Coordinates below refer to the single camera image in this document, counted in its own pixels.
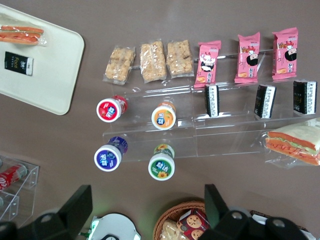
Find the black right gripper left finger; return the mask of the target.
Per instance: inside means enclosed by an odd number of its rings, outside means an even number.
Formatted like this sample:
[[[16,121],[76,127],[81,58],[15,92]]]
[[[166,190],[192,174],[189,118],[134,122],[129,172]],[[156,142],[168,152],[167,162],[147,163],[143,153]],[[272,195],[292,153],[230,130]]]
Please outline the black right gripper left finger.
[[[82,185],[57,211],[22,228],[23,240],[74,240],[93,210],[92,187]]]

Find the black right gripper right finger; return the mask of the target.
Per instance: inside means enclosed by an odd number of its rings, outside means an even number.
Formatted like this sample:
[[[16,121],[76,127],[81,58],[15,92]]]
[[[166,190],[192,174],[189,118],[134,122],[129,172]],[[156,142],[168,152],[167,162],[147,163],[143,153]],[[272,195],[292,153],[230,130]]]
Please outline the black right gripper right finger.
[[[210,227],[201,240],[249,240],[249,215],[230,209],[214,184],[204,186],[205,214]]]

